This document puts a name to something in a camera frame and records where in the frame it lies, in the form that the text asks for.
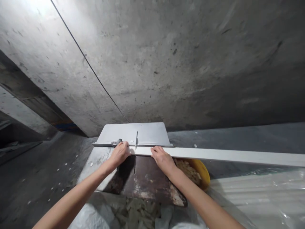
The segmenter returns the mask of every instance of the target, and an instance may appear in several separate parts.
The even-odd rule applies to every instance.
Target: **gray floor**
[[[305,152],[302,141],[305,123],[169,132],[168,136],[177,147],[192,148],[196,144],[198,148],[210,149]],[[51,141],[0,166],[0,228],[33,227],[75,185],[96,140],[69,132],[58,133]],[[203,162],[211,178],[274,170],[271,166]]]
[[[76,184],[96,140],[59,132],[2,165],[0,228],[32,228]]]

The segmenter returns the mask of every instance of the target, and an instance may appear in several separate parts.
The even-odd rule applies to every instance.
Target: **forearm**
[[[210,229],[244,228],[180,169],[168,178],[190,201]]]
[[[114,168],[109,160],[104,162],[93,174],[62,197],[34,228],[68,228],[91,194]]]

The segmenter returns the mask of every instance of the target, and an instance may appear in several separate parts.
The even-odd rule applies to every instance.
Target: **wall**
[[[47,0],[1,1],[0,49],[88,136],[118,108],[167,129],[304,120],[301,1],[54,4],[84,55]]]
[[[71,119],[69,119],[69,117],[65,115],[1,50],[0,85],[51,125],[55,127],[58,127],[59,125],[63,126],[65,124],[71,125]]]
[[[57,131],[56,129],[42,119],[38,114],[24,105],[19,99],[10,94],[7,90],[0,86],[0,111],[10,116],[19,123],[27,126],[32,131],[41,135],[46,139],[52,137]]]

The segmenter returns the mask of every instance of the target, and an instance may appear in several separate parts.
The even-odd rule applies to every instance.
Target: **cable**
[[[61,16],[61,14],[59,13],[58,9],[56,8],[53,0],[50,0],[54,6],[54,8],[56,9],[58,15],[60,16],[61,20],[63,21],[64,25],[66,26],[67,30],[69,31],[71,37],[73,38],[74,42],[76,43],[77,47],[79,48],[80,52],[82,53],[84,59],[86,60],[87,64],[89,65],[89,67],[91,68],[91,70],[93,71],[95,77],[97,78],[97,80],[99,81],[99,83],[102,85],[103,89],[105,90],[105,92],[107,93],[107,95],[110,97],[110,99],[112,100],[112,102],[115,104],[115,106],[117,107],[117,109],[119,110],[119,112],[124,116],[124,118],[127,120],[127,122],[130,123],[130,121],[126,118],[126,116],[121,112],[120,108],[117,106],[117,104],[115,103],[115,101],[111,98],[111,96],[109,95],[108,91],[106,90],[106,88],[104,87],[104,85],[102,84],[102,82],[99,80],[98,76],[96,75],[95,71],[93,70],[93,68],[91,67],[91,65],[89,64],[89,61],[87,60],[85,54],[83,53],[83,51],[81,50],[80,46],[78,45],[78,43],[76,42],[74,36],[72,35],[71,31],[69,30],[67,24],[65,23],[63,17]]]

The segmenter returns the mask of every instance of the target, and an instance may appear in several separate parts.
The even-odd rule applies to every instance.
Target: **white pvc strip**
[[[130,153],[139,156],[150,156],[150,147],[130,146]],[[164,148],[172,157],[206,159],[228,162],[244,162],[255,164],[272,164],[305,167],[304,154],[269,153],[254,151],[237,151],[199,148]]]

